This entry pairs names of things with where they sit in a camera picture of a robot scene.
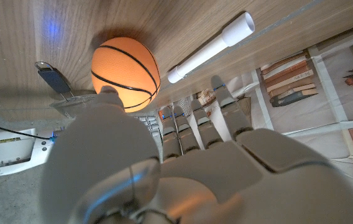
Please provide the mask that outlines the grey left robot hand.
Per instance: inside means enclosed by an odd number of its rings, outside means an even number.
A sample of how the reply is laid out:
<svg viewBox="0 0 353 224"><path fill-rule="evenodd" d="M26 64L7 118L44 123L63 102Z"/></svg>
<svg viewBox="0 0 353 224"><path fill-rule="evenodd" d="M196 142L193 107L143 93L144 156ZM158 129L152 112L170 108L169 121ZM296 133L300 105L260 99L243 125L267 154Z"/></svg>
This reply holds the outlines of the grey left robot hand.
<svg viewBox="0 0 353 224"><path fill-rule="evenodd" d="M325 157L254 129L212 77L233 139L165 146L104 85L55 141L40 189L43 223L353 223L353 185Z"/></svg>

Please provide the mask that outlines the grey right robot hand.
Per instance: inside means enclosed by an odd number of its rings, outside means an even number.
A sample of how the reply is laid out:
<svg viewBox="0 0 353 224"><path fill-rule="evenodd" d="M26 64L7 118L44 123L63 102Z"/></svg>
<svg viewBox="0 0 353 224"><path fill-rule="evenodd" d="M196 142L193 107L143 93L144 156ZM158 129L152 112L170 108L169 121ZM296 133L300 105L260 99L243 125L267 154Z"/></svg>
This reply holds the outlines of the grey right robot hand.
<svg viewBox="0 0 353 224"><path fill-rule="evenodd" d="M96 94L71 96L60 101L52 103L50 106L56 109L60 114L69 119L75 119L82 111L90 107L91 101L95 98ZM146 125L153 137L160 136L160 126L155 113L147 112L133 112L128 113Z"/></svg>

